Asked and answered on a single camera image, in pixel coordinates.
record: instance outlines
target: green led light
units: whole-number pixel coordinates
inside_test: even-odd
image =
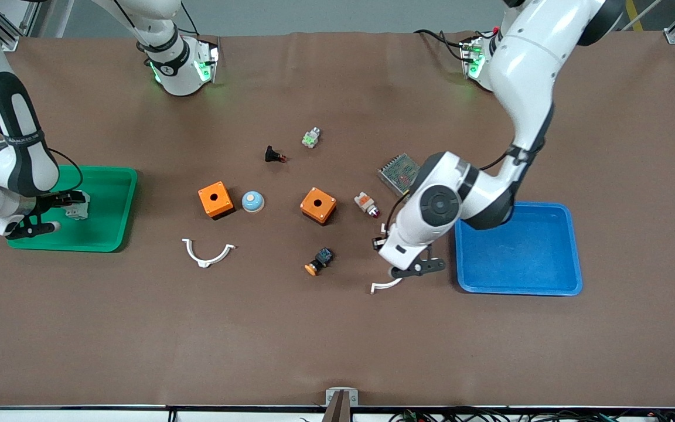
[[[201,79],[203,82],[207,82],[210,80],[210,70],[209,66],[207,66],[204,63],[199,63],[195,61],[195,67],[196,70],[199,74],[199,79]]]
[[[155,75],[155,81],[161,83],[161,77],[158,76],[158,71],[155,70],[155,66],[153,66],[152,62],[150,62],[150,69],[152,69],[152,72]]]
[[[471,69],[469,69],[468,74],[471,77],[479,77],[480,70],[483,69],[483,65],[486,63],[486,56],[480,54],[476,60],[471,63]]]

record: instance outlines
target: brown table mat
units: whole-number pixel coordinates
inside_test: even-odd
[[[0,238],[0,405],[309,404],[349,385],[372,405],[675,406],[675,46],[659,32],[578,48],[520,200],[574,218],[576,297],[464,294],[452,272],[388,281],[370,248],[394,195],[377,168],[448,149],[475,165],[512,124],[418,35],[224,38],[216,86],[165,94],[133,40],[24,39],[10,60],[49,146],[139,171],[115,254],[22,251]],[[314,149],[305,131],[322,129]],[[265,163],[270,144],[289,155]],[[265,209],[211,221],[223,180]],[[327,227],[298,204],[339,201]],[[202,270],[199,256],[238,248]],[[334,265],[303,264],[322,247]],[[450,258],[447,239],[434,250]]]

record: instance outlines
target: blue tray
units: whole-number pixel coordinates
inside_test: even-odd
[[[497,228],[455,224],[458,283],[471,293],[574,296],[582,290],[570,210],[560,203],[518,202]]]

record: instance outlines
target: white plastic clip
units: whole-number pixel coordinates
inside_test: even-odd
[[[374,294],[374,291],[377,290],[383,290],[386,288],[391,288],[400,283],[402,281],[402,278],[396,278],[394,281],[390,281],[390,283],[372,283],[371,284],[371,294]]]
[[[64,206],[64,213],[73,220],[85,220],[88,218],[88,205],[90,205],[90,195],[86,194],[82,190],[76,190],[85,195],[84,203],[73,203],[71,205]]]
[[[199,259],[198,257],[196,257],[195,251],[192,250],[192,241],[191,241],[191,240],[188,240],[188,239],[182,239],[182,242],[184,242],[184,243],[187,244],[187,253],[189,254],[189,256],[192,257],[192,259],[194,259],[195,261],[197,261],[197,264],[199,265],[200,268],[207,268],[207,267],[210,267],[212,264],[217,264],[218,262],[223,261],[223,258],[225,258],[225,257],[228,255],[228,252],[229,252],[231,249],[236,249],[236,246],[233,246],[233,245],[226,245],[226,246],[225,246],[225,249],[223,249],[223,251],[220,252],[219,256],[214,257],[213,259],[204,261],[204,260]]]

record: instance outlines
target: white semicircular bracket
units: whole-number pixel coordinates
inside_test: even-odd
[[[396,278],[394,281],[390,281],[390,283],[372,283],[371,284],[371,294],[374,294],[375,291],[377,290],[383,290],[386,288],[391,288],[400,283],[402,281],[402,278]]]
[[[228,252],[231,249],[236,249],[236,246],[226,245],[225,248],[223,249],[223,251],[220,252],[219,256],[214,257],[213,259],[204,260],[204,259],[199,259],[198,257],[196,257],[195,251],[192,250],[192,241],[191,240],[182,239],[182,242],[187,244],[187,253],[189,254],[189,256],[192,257],[192,259],[194,259],[197,262],[197,264],[199,265],[200,268],[207,268],[207,267],[210,267],[212,264],[217,264],[218,262],[223,261],[223,258],[225,258],[228,255]]]

